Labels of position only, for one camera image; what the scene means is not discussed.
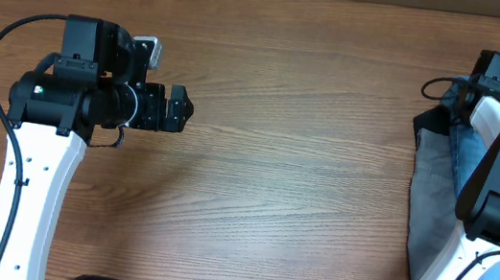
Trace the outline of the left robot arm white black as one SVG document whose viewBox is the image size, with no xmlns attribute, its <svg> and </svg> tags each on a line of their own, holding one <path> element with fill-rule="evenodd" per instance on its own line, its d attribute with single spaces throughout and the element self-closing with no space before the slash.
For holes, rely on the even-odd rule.
<svg viewBox="0 0 500 280">
<path fill-rule="evenodd" d="M 0 182 L 0 280 L 46 280 L 60 209 L 97 127 L 182 132 L 194 114 L 187 90 L 166 91 L 147 75 L 159 66 L 156 36 L 132 36 L 114 22 L 76 14 L 25 17 L 0 31 L 44 20 L 64 23 L 61 50 L 10 87 L 0 103 L 7 133 Z"/>
</svg>

